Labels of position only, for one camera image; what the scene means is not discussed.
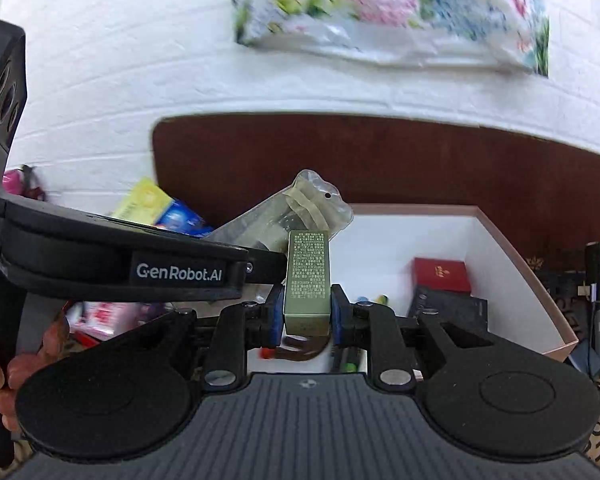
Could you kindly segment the person's left hand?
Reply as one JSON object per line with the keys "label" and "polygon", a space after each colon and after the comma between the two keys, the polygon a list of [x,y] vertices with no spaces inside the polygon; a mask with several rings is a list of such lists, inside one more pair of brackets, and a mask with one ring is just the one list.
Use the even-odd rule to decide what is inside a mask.
{"label": "person's left hand", "polygon": [[16,394],[34,373],[59,360],[62,348],[70,334],[65,313],[60,311],[44,333],[40,350],[15,356],[6,372],[0,367],[0,414],[3,426],[11,432],[19,430],[16,415]]}

